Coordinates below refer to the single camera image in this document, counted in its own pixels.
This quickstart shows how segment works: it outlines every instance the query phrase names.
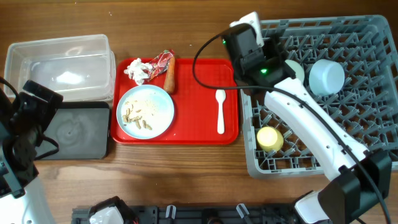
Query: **white plate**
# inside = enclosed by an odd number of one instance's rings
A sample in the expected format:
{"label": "white plate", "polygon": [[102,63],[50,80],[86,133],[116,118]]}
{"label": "white plate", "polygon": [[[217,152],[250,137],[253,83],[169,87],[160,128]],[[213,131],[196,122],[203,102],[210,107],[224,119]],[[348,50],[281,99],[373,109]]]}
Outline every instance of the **white plate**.
{"label": "white plate", "polygon": [[[139,109],[143,108],[138,114],[151,127],[152,130],[145,129],[140,121],[141,129],[138,129],[135,123],[124,123],[123,115],[126,114],[126,102],[130,101],[137,104]],[[127,91],[119,101],[116,109],[116,118],[120,128],[128,135],[136,139],[151,139],[162,134],[172,123],[174,117],[174,104],[163,89],[154,85],[141,85]]]}

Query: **spoon handle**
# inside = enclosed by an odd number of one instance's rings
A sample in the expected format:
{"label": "spoon handle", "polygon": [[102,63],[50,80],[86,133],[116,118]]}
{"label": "spoon handle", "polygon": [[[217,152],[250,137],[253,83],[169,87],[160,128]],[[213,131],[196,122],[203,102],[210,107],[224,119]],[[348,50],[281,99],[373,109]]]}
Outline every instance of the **spoon handle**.
{"label": "spoon handle", "polygon": [[218,134],[224,134],[224,113],[223,113],[223,103],[218,103],[218,122],[217,122],[217,132]]}

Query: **white plastic spoon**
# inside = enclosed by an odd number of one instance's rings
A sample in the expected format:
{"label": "white plastic spoon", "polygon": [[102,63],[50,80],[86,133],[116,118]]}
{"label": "white plastic spoon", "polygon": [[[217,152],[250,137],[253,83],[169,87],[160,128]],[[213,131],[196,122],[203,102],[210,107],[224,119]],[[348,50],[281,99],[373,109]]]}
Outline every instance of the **white plastic spoon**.
{"label": "white plastic spoon", "polygon": [[224,134],[225,126],[224,126],[224,112],[223,112],[223,103],[226,98],[226,94],[224,90],[216,91],[216,100],[218,102],[218,122],[217,122],[217,132],[218,134]]}

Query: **table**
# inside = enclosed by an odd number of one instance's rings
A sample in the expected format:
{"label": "table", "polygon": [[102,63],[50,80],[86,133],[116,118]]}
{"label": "table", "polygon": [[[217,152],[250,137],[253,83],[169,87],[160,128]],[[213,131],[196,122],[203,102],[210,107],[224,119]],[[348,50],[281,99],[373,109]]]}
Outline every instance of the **table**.
{"label": "table", "polygon": [[[398,42],[394,1],[81,1],[0,5],[0,70],[13,42],[106,34],[116,63],[128,57],[153,57],[171,48],[193,57],[210,37],[251,11],[260,19],[382,14]],[[226,58],[220,44],[206,58]],[[246,170],[243,135],[228,146],[123,146],[111,141],[109,155],[96,161],[39,161],[50,209],[57,223],[70,223],[72,209],[118,195],[129,205],[249,205],[291,202],[328,183],[322,175],[256,180]],[[398,173],[387,199],[398,223]],[[380,206],[363,215],[381,223]]]}

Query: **gray container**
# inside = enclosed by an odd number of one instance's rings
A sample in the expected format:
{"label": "gray container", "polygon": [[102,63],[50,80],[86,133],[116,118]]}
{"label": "gray container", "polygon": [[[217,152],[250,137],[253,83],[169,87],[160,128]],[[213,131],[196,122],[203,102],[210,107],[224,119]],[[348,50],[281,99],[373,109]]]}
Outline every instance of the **gray container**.
{"label": "gray container", "polygon": [[[350,135],[369,150],[398,152],[398,54],[383,16],[326,17],[261,21],[262,36],[277,34],[288,59],[301,64],[308,77],[320,59],[340,63],[346,74],[343,89],[314,100]],[[322,174],[310,150],[264,102],[241,91],[246,163],[254,178]],[[257,145],[257,131],[273,126],[284,135],[278,152]],[[398,161],[392,163],[398,169]]]}

